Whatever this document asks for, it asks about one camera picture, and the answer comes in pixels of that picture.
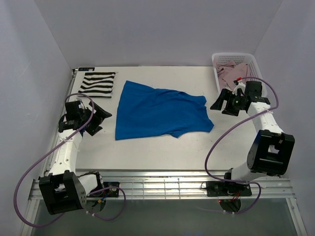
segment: white wall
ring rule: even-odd
[[[254,53],[282,0],[35,0],[71,68]]]
[[[0,31],[0,231],[15,236],[15,185],[49,148],[71,70],[33,0],[0,1]],[[39,169],[19,191],[23,214]]]
[[[288,168],[309,235],[315,235],[315,2],[284,0],[255,57],[263,77],[275,87],[275,117],[295,137]]]

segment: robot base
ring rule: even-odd
[[[249,197],[252,195],[249,184],[239,184],[232,182],[207,181],[206,190],[208,197],[232,197],[239,192],[240,197]]]

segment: pink cloth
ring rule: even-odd
[[[226,64],[217,64],[215,62],[215,67],[217,68],[218,72],[220,89],[230,88],[233,90],[236,87],[233,82],[234,80],[239,77],[247,77],[251,75],[251,70],[248,64],[240,63],[236,65],[235,61],[233,60]]]

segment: glass panel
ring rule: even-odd
[[[252,199],[242,200],[242,208]],[[121,201],[108,200],[101,215],[114,216]],[[285,199],[260,199],[246,213],[230,215],[197,209],[221,209],[217,200],[139,200],[128,201],[123,214],[105,222],[86,215],[84,210],[67,212],[57,222],[42,229],[33,229],[33,236],[229,236],[255,235],[295,236],[296,230]],[[46,223],[50,215],[43,201],[35,222]]]

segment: cable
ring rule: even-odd
[[[213,150],[215,149],[215,147],[218,145],[218,143],[219,143],[226,135],[228,135],[228,134],[229,134],[233,129],[235,129],[236,127],[238,127],[238,126],[240,126],[241,124],[243,124],[243,123],[245,123],[245,122],[247,122],[247,121],[249,121],[249,120],[252,120],[252,119],[254,119],[254,118],[256,118],[256,117],[258,117],[258,116],[260,116],[260,115],[262,115],[262,114],[264,114],[264,113],[267,113],[268,111],[272,111],[272,110],[277,109],[277,108],[279,107],[278,95],[277,95],[276,91],[274,90],[274,88],[273,88],[268,82],[266,82],[265,80],[263,80],[263,79],[261,79],[261,78],[252,77],[252,76],[241,78],[241,80],[243,80],[243,79],[256,79],[256,80],[259,80],[259,81],[264,82],[264,83],[272,90],[272,92],[273,92],[273,94],[274,94],[274,96],[275,96],[275,99],[276,99],[276,105],[275,105],[275,107],[272,107],[272,108],[270,108],[269,110],[264,110],[264,111],[262,111],[262,112],[257,113],[256,115],[254,115],[254,116],[252,116],[252,117],[248,117],[248,118],[244,119],[243,121],[238,122],[236,125],[232,126],[232,127],[231,127],[230,129],[228,129],[225,133],[223,133],[223,134],[215,141],[215,143],[213,144],[213,146],[211,147],[210,151],[209,151],[208,154],[207,154],[207,157],[206,157],[206,160],[205,160],[205,171],[207,172],[207,174],[208,174],[210,177],[212,177],[212,178],[214,178],[214,179],[217,179],[217,180],[220,180],[220,181],[223,181],[223,182],[247,183],[247,181],[245,181],[245,180],[232,180],[232,179],[219,178],[219,177],[216,177],[216,176],[214,176],[213,174],[211,174],[211,173],[209,172],[208,167],[207,167],[207,165],[208,165],[208,160],[209,160],[209,157],[210,157],[211,153],[212,153]],[[255,182],[255,181],[254,181],[254,182],[251,182],[251,183],[252,183],[252,184],[256,184],[256,185],[258,186],[258,188],[259,188],[259,192],[258,192],[257,198],[254,200],[254,202],[253,202],[249,207],[247,207],[247,208],[245,208],[245,209],[243,209],[243,210],[240,210],[240,211],[238,211],[238,212],[226,211],[226,213],[230,213],[230,214],[241,214],[241,213],[244,213],[244,212],[248,211],[249,209],[251,209],[251,208],[257,203],[257,201],[258,201],[258,199],[259,199],[259,197],[260,197],[260,195],[261,195],[261,186],[260,186],[260,184],[259,184],[258,182]],[[205,210],[205,211],[221,212],[221,211],[219,211],[219,210],[209,210],[209,209],[202,209],[202,208],[199,208],[199,209]]]
[[[239,190],[237,196],[234,196],[234,197],[231,199],[231,201],[235,201],[235,200],[239,199],[240,195],[241,195],[241,191]]]
[[[109,194],[106,194],[104,197],[102,197],[100,200],[103,201],[105,198],[109,197]]]
[[[53,149],[51,149],[48,153],[46,153],[45,155],[43,155],[39,160],[37,160],[33,165],[31,165],[31,167],[29,167],[25,173],[22,175],[22,177],[20,178],[20,180],[18,181],[16,187],[15,187],[15,190],[14,190],[14,195],[13,195],[13,205],[14,205],[14,210],[16,212],[16,214],[18,215],[18,217],[25,223],[27,224],[28,226],[31,226],[31,227],[34,227],[34,228],[43,228],[43,227],[46,227],[48,225],[51,225],[52,223],[54,223],[55,221],[57,221],[60,217],[62,217],[64,215],[64,213],[60,214],[59,216],[57,216],[57,218],[55,218],[54,220],[46,223],[46,224],[42,224],[42,225],[38,225],[38,224],[33,224],[31,222],[29,222],[27,219],[25,219],[23,217],[23,215],[20,213],[19,211],[19,208],[18,208],[18,204],[17,204],[17,197],[18,197],[18,191],[19,191],[19,188],[21,186],[21,183],[22,181],[24,180],[24,178],[26,177],[26,175],[35,167],[37,166],[41,161],[43,161],[47,156],[49,156],[51,153],[53,153],[54,151],[56,151],[58,148],[60,148],[66,141],[68,141],[69,139],[71,139],[74,135],[76,135],[77,133],[79,133],[92,119],[93,117],[93,114],[94,114],[94,102],[93,100],[83,94],[83,93],[73,93],[73,94],[70,94],[68,95],[66,98],[65,98],[65,102],[67,101],[68,98],[70,98],[71,96],[74,96],[74,95],[81,95],[81,96],[85,96],[86,98],[88,98],[90,101],[91,101],[91,104],[92,104],[92,112],[91,112],[91,115],[89,117],[89,119],[87,120],[87,122],[85,122],[79,129],[77,129],[76,131],[74,131],[71,135],[69,135],[69,137],[67,137],[65,140],[63,140],[61,143],[59,143],[57,146],[55,146]]]
[[[100,196],[102,196],[102,194],[104,194],[104,192],[101,192],[100,194],[98,194],[98,195],[93,195],[92,197],[100,197]]]
[[[120,212],[119,212],[116,216],[114,216],[114,217],[112,217],[112,218],[105,218],[105,217],[103,217],[103,216],[101,216],[101,215],[99,215],[99,214],[96,214],[96,213],[94,213],[94,212],[88,210],[87,212],[88,212],[89,214],[91,214],[92,216],[95,216],[95,217],[97,217],[97,218],[99,218],[99,219],[101,219],[101,220],[112,221],[112,220],[117,219],[117,218],[123,213],[123,211],[124,211],[124,209],[125,209],[125,207],[126,207],[126,194],[125,194],[125,192],[123,191],[123,189],[121,189],[120,187],[111,186],[111,187],[107,187],[107,188],[102,188],[102,189],[99,189],[99,190],[97,190],[97,191],[94,191],[94,192],[92,192],[92,193],[90,193],[90,194],[95,194],[95,193],[98,193],[98,192],[103,192],[103,191],[105,191],[105,190],[112,189],[112,188],[117,188],[117,189],[120,190],[120,191],[123,193],[123,195],[124,195],[124,204],[123,204],[123,207],[122,207],[122,209],[120,210]]]
[[[203,183],[206,183],[206,181],[203,181],[203,182],[201,183],[200,189],[205,190],[205,189],[207,189],[207,187],[203,188],[203,187],[202,187]]]
[[[86,110],[86,107],[84,106],[84,103],[80,100],[80,104],[82,104],[84,111]]]

